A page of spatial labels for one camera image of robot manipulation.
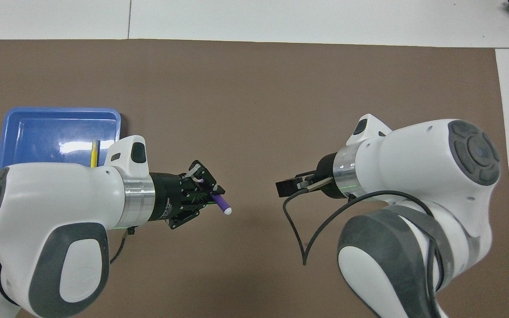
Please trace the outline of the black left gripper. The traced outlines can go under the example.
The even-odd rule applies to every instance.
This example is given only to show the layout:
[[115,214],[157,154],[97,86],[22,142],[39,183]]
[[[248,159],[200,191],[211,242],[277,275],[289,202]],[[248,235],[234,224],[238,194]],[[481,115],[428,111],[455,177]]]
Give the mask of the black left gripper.
[[[180,175],[151,172],[150,177],[154,185],[154,206],[149,221],[166,220],[169,222],[169,228],[173,230],[199,216],[202,208],[216,204],[215,201],[208,201],[182,207]],[[191,163],[187,177],[196,183],[196,187],[202,193],[210,195],[226,193],[207,167],[198,160]]]

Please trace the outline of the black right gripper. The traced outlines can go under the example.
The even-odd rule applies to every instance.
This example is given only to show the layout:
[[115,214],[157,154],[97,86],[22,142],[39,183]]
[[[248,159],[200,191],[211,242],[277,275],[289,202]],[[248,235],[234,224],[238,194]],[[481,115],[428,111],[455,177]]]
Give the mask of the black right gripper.
[[297,193],[297,191],[307,187],[309,183],[315,183],[327,178],[331,178],[331,181],[321,187],[321,191],[327,196],[337,196],[337,185],[333,176],[333,164],[336,155],[337,153],[335,152],[322,157],[315,171],[307,171],[296,175],[294,178],[275,183],[278,197],[290,197]]

